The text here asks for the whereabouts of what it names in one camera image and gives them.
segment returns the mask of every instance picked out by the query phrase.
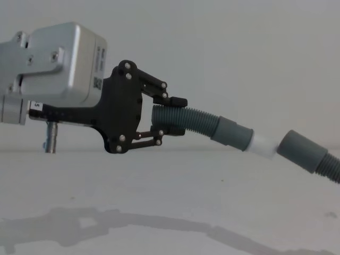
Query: black bracket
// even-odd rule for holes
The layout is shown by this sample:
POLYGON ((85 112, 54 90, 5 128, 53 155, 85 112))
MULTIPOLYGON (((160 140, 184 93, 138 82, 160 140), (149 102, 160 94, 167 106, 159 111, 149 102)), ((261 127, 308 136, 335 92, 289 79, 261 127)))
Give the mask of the black bracket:
POLYGON ((160 146, 164 135, 184 135, 185 130, 176 127, 151 126, 150 131, 137 132, 141 120, 142 93, 153 98, 154 104, 172 107, 186 107, 184 98, 169 97, 164 81, 139 70, 132 61, 121 61, 103 86, 99 103, 90 108, 60 108, 43 104, 42 110, 30 109, 33 120, 78 124, 97 130, 109 153, 125 153, 130 149, 160 146), (152 138, 148 141, 137 141, 152 138))

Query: metal rod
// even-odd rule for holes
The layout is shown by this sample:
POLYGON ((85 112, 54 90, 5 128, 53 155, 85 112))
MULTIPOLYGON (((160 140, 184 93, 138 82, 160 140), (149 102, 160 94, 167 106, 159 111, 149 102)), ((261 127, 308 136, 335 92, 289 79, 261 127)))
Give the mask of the metal rod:
POLYGON ((57 147, 58 123, 47 122, 47 138, 44 143, 45 153, 55 153, 57 147))

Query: qr code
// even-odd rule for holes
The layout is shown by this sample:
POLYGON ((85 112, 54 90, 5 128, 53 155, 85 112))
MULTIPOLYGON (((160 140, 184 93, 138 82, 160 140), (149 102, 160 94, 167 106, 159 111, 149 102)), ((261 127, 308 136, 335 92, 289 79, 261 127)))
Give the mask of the qr code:
POLYGON ((103 80, 100 78, 95 77, 93 80, 93 87, 96 89, 101 90, 103 84, 103 80))

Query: table surface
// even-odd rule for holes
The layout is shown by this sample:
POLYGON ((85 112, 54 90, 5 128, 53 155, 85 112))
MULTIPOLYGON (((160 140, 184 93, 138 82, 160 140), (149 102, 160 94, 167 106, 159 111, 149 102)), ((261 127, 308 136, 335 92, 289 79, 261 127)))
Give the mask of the table surface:
POLYGON ((340 186, 280 156, 3 152, 0 162, 0 254, 340 254, 340 186))

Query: gray corrugated hose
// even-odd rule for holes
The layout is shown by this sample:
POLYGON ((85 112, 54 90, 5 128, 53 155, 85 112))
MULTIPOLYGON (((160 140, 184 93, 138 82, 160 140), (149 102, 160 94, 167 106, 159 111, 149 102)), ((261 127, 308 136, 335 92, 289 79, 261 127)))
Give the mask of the gray corrugated hose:
POLYGON ((276 152, 310 173, 340 183, 340 160, 324 147, 291 130, 279 145, 236 122, 191 108, 154 106, 154 126, 173 126, 200 133, 223 145, 271 158, 276 152))

